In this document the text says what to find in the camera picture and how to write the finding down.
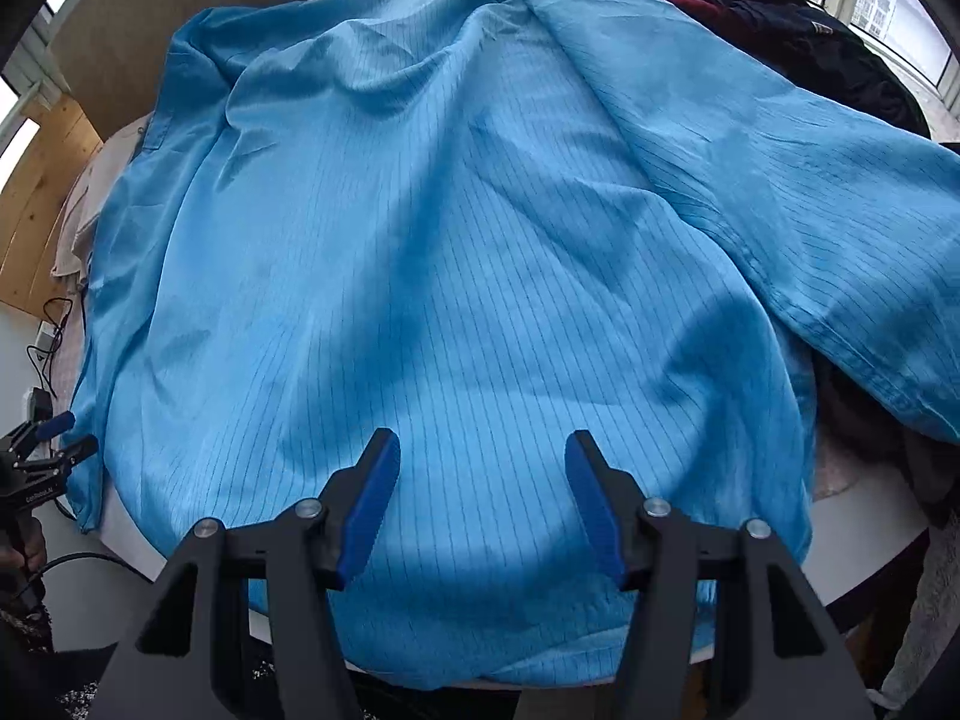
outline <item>white wall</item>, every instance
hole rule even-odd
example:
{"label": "white wall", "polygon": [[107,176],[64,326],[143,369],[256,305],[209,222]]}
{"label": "white wall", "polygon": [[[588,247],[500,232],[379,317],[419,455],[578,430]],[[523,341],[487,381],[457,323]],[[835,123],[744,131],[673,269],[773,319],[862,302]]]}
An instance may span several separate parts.
{"label": "white wall", "polygon": [[23,394],[38,384],[27,359],[27,344],[37,339],[33,317],[0,303],[0,435],[23,418]]}

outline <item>blue striped fabric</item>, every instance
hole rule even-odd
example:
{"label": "blue striped fabric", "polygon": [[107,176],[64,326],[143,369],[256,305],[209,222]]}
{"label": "blue striped fabric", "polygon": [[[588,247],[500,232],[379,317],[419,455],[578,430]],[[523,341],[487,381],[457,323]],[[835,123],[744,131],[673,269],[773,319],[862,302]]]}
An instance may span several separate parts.
{"label": "blue striped fabric", "polygon": [[952,153],[661,0],[203,12],[100,220],[74,409],[104,452],[71,500],[95,526],[105,467],[169,554],[390,427],[344,654],[419,688],[608,677],[632,598],[596,569],[568,434],[803,557],[810,348],[958,440],[958,196]]}

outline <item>blue gripper pad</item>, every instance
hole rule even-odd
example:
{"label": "blue gripper pad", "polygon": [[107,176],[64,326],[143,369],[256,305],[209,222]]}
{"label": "blue gripper pad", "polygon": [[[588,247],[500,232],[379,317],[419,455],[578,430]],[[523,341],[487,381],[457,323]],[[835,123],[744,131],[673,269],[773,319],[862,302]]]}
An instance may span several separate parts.
{"label": "blue gripper pad", "polygon": [[39,442],[49,442],[53,437],[72,429],[75,421],[72,413],[59,413],[54,418],[37,425],[37,440]]}
{"label": "blue gripper pad", "polygon": [[626,471],[611,469],[587,430],[566,440],[566,480],[600,570],[621,589],[627,581],[625,538],[637,526],[640,487]]}
{"label": "blue gripper pad", "polygon": [[392,430],[378,428],[352,469],[341,469],[330,477],[320,499],[328,502],[328,490],[339,474],[347,479],[352,490],[352,505],[343,512],[340,533],[341,552],[336,574],[343,586],[363,571],[373,550],[373,541],[383,522],[383,514],[400,475],[400,439]]}

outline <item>metal screw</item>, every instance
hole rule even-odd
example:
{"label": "metal screw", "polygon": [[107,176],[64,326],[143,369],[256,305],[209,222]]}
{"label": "metal screw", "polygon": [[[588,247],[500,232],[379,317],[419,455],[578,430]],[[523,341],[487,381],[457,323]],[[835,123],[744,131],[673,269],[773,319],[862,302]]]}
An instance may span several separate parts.
{"label": "metal screw", "polygon": [[213,533],[216,533],[220,529],[220,524],[215,519],[202,519],[196,525],[193,526],[193,535],[197,538],[210,538],[213,536]]}
{"label": "metal screw", "polygon": [[650,517],[666,517],[670,514],[670,504],[662,498],[647,498],[643,502],[643,510],[650,514]]}
{"label": "metal screw", "polygon": [[320,513],[321,509],[323,509],[323,504],[316,498],[304,498],[304,500],[298,501],[294,507],[296,516],[300,519],[313,519]]}
{"label": "metal screw", "polygon": [[747,523],[747,533],[754,538],[770,538],[770,533],[773,531],[762,519],[752,519]]}

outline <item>person's hand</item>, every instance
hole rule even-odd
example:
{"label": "person's hand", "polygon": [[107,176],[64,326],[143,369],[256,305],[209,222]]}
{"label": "person's hand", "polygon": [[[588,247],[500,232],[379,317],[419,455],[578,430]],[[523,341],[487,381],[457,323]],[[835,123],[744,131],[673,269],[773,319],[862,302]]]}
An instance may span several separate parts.
{"label": "person's hand", "polygon": [[[27,517],[20,522],[20,533],[27,553],[27,569],[34,573],[47,562],[47,542],[43,537],[43,528],[36,517]],[[21,553],[11,548],[8,543],[0,544],[0,571],[18,571],[22,568]]]}

